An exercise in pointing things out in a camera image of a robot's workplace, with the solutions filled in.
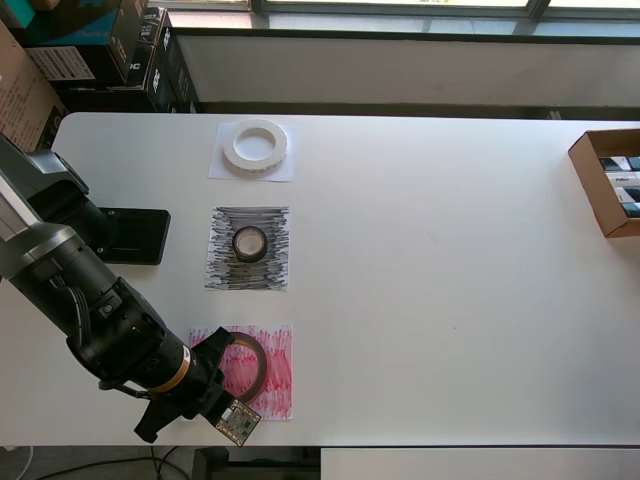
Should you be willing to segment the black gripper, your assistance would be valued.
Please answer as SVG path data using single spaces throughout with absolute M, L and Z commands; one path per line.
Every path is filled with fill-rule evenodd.
M 219 369 L 223 353 L 233 342 L 230 332 L 218 328 L 190 348 L 168 333 L 159 348 L 134 371 L 133 382 L 150 394 L 147 408 L 134 432 L 153 443 L 174 420 L 200 415 L 211 425 L 219 423 L 233 396 L 222 386 Z

